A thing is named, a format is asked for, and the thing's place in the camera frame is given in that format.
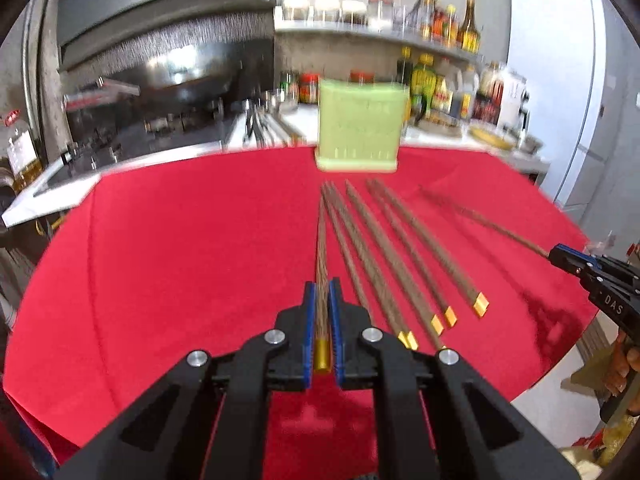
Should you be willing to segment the person right hand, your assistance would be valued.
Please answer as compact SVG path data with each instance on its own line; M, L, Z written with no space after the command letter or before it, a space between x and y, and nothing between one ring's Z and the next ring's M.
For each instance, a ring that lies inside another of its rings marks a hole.
M603 385L612 396L619 396L627 387L627 378L631 371L639 373L640 351L638 347L629 347L627 335L619 330L613 344L608 369L603 378Z

